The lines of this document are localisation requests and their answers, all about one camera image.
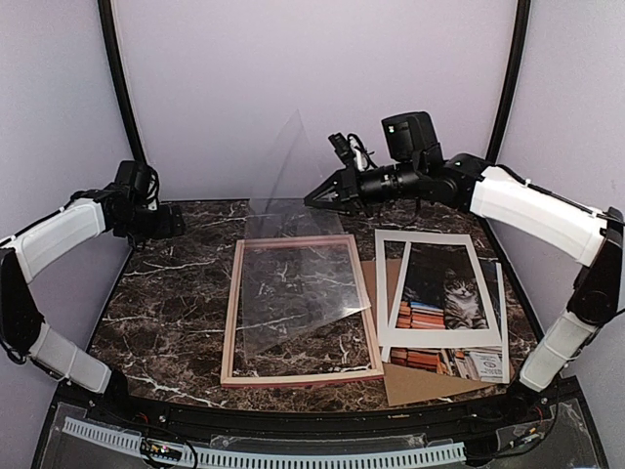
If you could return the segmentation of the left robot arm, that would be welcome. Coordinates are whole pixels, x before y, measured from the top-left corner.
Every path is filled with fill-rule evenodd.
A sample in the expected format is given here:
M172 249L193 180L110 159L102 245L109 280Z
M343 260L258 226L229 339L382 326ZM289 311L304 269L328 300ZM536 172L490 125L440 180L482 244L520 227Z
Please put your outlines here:
M117 426L138 417L137 403L122 391L123 374L55 330L37 305L34 290L55 286L87 242L111 234L137 250L151 240L183 235L180 206L161 203L157 171L120 162L102 189L79 190L51 214L1 240L1 347L18 365L28 362L53 379L101 396L99 408Z

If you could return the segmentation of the clear acrylic sheet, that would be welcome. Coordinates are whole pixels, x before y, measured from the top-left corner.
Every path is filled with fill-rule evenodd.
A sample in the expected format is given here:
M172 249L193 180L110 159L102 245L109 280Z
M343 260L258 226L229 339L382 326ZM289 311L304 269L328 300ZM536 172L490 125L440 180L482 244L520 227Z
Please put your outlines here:
M370 305L338 215L304 202L321 181L294 111L261 158L248 201L239 307L248 358Z

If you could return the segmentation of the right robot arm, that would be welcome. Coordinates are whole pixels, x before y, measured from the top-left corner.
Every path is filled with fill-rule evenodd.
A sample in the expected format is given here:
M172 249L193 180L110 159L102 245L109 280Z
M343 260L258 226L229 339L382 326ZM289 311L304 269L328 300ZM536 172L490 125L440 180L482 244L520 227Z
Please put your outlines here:
M359 167L358 160L369 157L360 139L332 134L328 140L344 166L305 196L306 205L355 215L390 200L438 202L533 235L581 266L562 314L499 401L499 416L518 424L558 373L621 314L623 215L615 208L602 211L569 200L477 156L459 153L444 159L425 111L387 117L382 126L394 164Z

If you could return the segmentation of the left black corner post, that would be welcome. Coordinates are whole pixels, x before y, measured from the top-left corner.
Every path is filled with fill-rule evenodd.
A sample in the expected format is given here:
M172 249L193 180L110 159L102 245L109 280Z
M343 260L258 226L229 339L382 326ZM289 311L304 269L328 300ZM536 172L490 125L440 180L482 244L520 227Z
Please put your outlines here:
M97 4L109 73L129 148L135 161L147 165L146 153L125 76L113 2L98 0Z

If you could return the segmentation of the pink wooden picture frame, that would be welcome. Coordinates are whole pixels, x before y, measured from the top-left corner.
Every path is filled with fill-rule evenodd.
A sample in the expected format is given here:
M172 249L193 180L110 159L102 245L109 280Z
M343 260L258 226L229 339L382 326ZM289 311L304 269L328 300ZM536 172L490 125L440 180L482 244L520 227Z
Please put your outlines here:
M313 333L322 327L358 318L367 364L315 365ZM303 364L290 369L278 359L269 372L234 370L235 346L245 359L291 340L304 351ZM221 384L228 388L300 387L382 378L384 369L375 320L366 291L355 239L350 234L243 239L234 253L224 332Z

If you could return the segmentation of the brown cardboard backing board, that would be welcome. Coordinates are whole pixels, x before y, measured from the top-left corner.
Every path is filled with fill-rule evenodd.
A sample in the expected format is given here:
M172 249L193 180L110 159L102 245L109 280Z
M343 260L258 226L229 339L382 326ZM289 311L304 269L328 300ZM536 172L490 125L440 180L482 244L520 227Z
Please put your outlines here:
M396 286L400 261L387 264L389 286ZM376 263L361 262L366 291L376 317ZM474 391L496 390L496 384L451 377L433 372L383 362L384 384L389 406L421 403L439 398L452 398Z

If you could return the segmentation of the right black corner post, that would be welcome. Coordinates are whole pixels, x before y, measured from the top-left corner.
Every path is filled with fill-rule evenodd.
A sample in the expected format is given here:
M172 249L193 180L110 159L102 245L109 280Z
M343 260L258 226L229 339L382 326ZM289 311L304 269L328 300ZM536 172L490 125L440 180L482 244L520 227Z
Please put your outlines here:
M517 90L521 70L521 60L529 24L530 10L530 0L517 1L509 57L504 74L499 104L486 151L485 160L488 163L497 162L497 158L503 145L503 140Z

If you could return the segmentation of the black corner post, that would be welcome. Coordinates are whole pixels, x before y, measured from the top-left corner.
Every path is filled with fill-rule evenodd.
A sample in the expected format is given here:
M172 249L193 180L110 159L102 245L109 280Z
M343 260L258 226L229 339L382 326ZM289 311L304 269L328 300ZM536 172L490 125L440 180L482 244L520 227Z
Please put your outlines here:
M146 153L125 76L113 2L98 0L97 4L109 73L129 148L135 161L147 165Z
M530 10L530 0L517 1L509 57L504 74L499 104L486 151L485 160L488 163L497 162L497 158L503 145L503 140L517 90L521 70L521 60L529 24Z

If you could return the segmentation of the black front rail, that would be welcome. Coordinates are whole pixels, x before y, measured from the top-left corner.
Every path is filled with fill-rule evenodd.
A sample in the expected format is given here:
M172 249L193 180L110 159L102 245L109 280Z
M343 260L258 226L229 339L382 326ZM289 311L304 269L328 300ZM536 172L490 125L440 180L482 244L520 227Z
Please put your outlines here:
M76 405L86 416L107 424L143 430L150 436L208 441L211 437L338 439L423 433L428 439L493 439L507 425L527 423L539 411L549 418L563 396L556 382L535 397L505 394L452 404L354 412L269 412L182 405L126 396L116 402L61 385L55 401Z

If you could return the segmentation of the cat and books photo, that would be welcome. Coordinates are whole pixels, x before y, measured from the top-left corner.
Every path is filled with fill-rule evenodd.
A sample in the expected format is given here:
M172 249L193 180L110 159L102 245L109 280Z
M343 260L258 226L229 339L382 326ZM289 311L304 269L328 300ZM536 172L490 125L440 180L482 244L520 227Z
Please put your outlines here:
M449 338L451 331L496 331L499 343L476 347L389 347L385 362L439 375L507 384L511 378L505 289L501 266L493 258L477 258L494 321L482 300L482 289L468 248L461 244L411 242L404 251L405 275L396 290L396 328L433 332Z

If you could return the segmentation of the white photo mat board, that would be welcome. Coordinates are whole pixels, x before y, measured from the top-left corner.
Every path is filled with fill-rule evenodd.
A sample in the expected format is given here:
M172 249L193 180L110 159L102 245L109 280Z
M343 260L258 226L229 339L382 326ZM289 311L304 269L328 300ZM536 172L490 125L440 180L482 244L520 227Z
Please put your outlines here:
M396 290L401 288L402 277L405 275L405 268L402 266L402 259L406 247L411 242L432 243L432 244L461 244L465 245L470 253L470 257L479 279L479 287L482 289L482 300L486 309L488 320L494 321L492 307L490 306L488 293L485 290L484 279L477 264L478 255L474 248L472 239L467 234L436 234L411 231L389 231L377 230L375 232L375 263L376 263L376 295L377 295L377 337L381 346L386 347L460 347L469 348L478 345L496 345L499 343L497 332L480 331L451 331L450 337L436 336L431 331L415 329L396 328L397 307L394 305L395 296L388 297L387 283L387 256L385 244L387 242L401 242L404 244L401 265L398 274Z

